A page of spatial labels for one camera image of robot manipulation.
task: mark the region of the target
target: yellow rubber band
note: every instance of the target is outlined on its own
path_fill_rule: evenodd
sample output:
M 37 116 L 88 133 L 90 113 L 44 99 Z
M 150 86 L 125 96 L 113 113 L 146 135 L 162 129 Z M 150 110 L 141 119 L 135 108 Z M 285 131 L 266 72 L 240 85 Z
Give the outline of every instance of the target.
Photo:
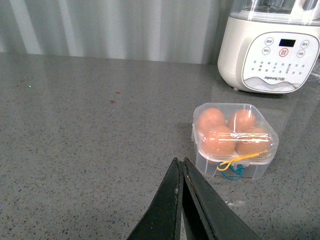
M 222 162 L 222 163 L 220 164 L 220 166 L 226 165 L 226 164 L 227 164 L 227 166 L 226 166 L 225 168 L 219 168 L 219 167 L 217 166 L 216 169 L 217 169 L 218 171 L 223 172 L 223 171 L 227 170 L 227 169 L 230 167 L 230 165 L 231 165 L 232 163 L 234 163 L 234 162 L 238 162 L 238 161 L 241 161 L 241 160 L 243 160 L 243 159 L 255 158 L 255 157 L 258 157 L 260 154 L 263 154 L 263 153 L 266 153 L 266 152 L 268 152 L 268 151 L 262 151 L 262 152 L 258 152 L 258 153 L 254 153 L 254 154 L 245 155 L 245 156 L 239 156 L 239 157 L 236 157 L 236 158 L 234 158 L 234 159 L 232 159 L 232 160 L 224 161 L 224 162 Z

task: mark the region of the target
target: brown egg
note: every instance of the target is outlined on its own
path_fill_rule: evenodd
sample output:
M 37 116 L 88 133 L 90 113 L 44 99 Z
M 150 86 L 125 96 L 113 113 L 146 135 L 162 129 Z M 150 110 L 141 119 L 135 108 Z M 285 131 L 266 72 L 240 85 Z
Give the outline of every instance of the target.
M 208 155 L 232 156 L 235 152 L 236 141 L 231 137 L 227 126 L 216 126 L 204 134 L 200 148 Z
M 228 128 L 235 133 L 241 133 L 257 125 L 256 116 L 251 110 L 238 110 L 228 121 Z
M 256 154 L 268 151 L 271 144 L 272 140 L 266 130 L 260 127 L 252 127 L 237 138 L 235 151 L 239 156 Z
M 197 121 L 197 128 L 200 133 L 205 134 L 211 128 L 226 125 L 226 119 L 223 113 L 217 108 L 208 108 L 204 110 Z

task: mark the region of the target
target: white kitchen appliance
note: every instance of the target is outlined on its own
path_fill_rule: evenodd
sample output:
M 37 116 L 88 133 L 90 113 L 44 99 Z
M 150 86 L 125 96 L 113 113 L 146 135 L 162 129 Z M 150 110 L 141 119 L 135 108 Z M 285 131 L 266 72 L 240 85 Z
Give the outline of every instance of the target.
M 218 70 L 237 90 L 290 93 L 310 75 L 319 39 L 320 0 L 234 0 Z

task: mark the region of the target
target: quartz countertop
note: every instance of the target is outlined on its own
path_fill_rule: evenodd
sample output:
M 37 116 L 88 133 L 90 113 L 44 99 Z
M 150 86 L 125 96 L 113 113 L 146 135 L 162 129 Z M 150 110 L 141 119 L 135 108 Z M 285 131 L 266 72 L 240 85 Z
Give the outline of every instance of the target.
M 214 65 L 0 53 L 0 239 L 126 239 L 172 159 L 195 163 L 207 102 L 252 104 L 279 136 L 260 179 L 212 187 L 262 239 L 320 239 L 319 81 L 317 63 L 299 90 L 258 94 Z

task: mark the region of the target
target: plastic egg container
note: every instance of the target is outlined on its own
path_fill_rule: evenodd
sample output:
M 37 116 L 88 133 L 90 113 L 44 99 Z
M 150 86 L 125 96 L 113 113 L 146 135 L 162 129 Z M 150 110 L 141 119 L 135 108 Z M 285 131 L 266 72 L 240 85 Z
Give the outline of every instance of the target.
M 260 178 L 274 159 L 279 138 L 259 110 L 251 104 L 205 103 L 193 113 L 192 141 L 196 168 L 206 176 L 222 175 L 218 163 L 235 158 L 242 177 Z M 227 176 L 236 174 L 227 169 Z

